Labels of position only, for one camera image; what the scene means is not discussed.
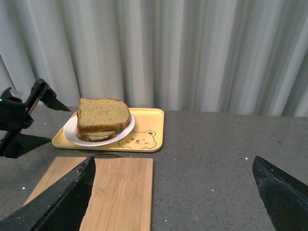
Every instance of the white plate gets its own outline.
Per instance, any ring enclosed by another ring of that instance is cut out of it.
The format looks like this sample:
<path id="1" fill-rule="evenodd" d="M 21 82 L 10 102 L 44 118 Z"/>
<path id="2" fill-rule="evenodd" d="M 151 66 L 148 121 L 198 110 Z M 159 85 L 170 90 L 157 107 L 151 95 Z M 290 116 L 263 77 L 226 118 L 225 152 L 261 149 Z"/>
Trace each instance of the white plate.
<path id="1" fill-rule="evenodd" d="M 85 147 L 96 147 L 119 141 L 120 139 L 126 137 L 133 130 L 134 126 L 135 126 L 135 118 L 133 117 L 132 114 L 130 114 L 129 125 L 125 129 L 123 129 L 120 133 L 117 133 L 116 137 L 114 137 L 113 139 L 101 142 L 87 142 L 87 141 L 82 141 L 77 137 L 77 115 L 76 115 L 70 118 L 64 125 L 63 133 L 65 137 L 74 144 L 78 144 L 80 146 L 85 146 Z"/>

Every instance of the yellow tray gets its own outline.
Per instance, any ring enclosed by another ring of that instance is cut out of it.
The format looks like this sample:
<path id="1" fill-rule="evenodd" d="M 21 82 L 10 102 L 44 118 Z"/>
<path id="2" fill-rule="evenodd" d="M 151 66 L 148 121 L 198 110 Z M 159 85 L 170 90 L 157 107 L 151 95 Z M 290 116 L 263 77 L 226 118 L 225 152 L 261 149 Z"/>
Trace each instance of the yellow tray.
<path id="1" fill-rule="evenodd" d="M 119 141 L 97 147 L 80 146 L 66 139 L 63 133 L 63 126 L 52 139 L 52 144 L 56 148 L 123 152 L 152 153 L 160 149 L 163 144 L 164 112 L 156 108 L 130 108 L 129 110 L 135 118 L 135 126 L 130 134 Z"/>

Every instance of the bread slice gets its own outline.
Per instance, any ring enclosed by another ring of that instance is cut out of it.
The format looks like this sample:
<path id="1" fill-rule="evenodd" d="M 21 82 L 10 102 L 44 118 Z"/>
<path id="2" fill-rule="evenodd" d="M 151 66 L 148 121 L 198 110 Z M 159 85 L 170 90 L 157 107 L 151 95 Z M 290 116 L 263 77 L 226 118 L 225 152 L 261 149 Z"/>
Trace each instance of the bread slice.
<path id="1" fill-rule="evenodd" d="M 126 128 L 130 122 L 128 106 L 120 100 L 80 98 L 77 129 L 80 133 Z"/>
<path id="2" fill-rule="evenodd" d="M 114 137 L 116 137 L 115 130 L 111 131 L 101 131 L 101 132 L 79 132 L 77 129 L 77 137 L 80 140 L 87 141 L 87 142 L 101 142 L 107 141 Z"/>

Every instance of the bear cartoon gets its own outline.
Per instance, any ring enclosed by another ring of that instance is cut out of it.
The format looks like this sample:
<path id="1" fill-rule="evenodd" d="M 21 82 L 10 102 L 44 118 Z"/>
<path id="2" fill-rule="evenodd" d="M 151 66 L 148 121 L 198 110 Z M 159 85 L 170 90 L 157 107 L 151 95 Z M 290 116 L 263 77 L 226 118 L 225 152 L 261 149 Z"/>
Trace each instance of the bear cartoon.
<path id="1" fill-rule="evenodd" d="M 133 148 L 133 149 L 152 149 L 156 146 L 154 131 L 134 131 L 119 141 L 121 148 Z"/>

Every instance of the bread crust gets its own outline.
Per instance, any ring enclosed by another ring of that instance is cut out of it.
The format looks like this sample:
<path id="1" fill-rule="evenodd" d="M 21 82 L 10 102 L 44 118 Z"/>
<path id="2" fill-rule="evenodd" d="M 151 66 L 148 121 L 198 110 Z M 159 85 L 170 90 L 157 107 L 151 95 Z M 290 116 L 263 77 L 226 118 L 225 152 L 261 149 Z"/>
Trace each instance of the bread crust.
<path id="1" fill-rule="evenodd" d="M 95 99 L 89 99 L 89 98 L 81 98 L 79 100 L 79 104 L 81 104 L 82 100 L 95 100 Z M 77 127 L 79 132 L 98 132 L 98 131 L 103 131 L 103 130 L 116 130 L 116 129 L 123 129 L 126 128 L 129 123 L 130 123 L 130 112 L 129 112 L 129 108 L 127 107 L 127 105 L 122 102 L 121 100 L 113 100 L 113 99 L 106 99 L 106 100 L 111 100 L 111 101 L 117 101 L 117 102 L 121 102 L 123 103 L 123 107 L 125 106 L 125 111 L 128 115 L 128 118 L 126 121 L 121 122 L 121 123 L 114 123 L 114 124 L 101 124 L 101 125 L 91 125 L 91 126 L 86 126 L 86 125 L 81 125 L 80 124 L 80 117 L 82 114 L 82 110 L 78 110 L 77 111 Z"/>

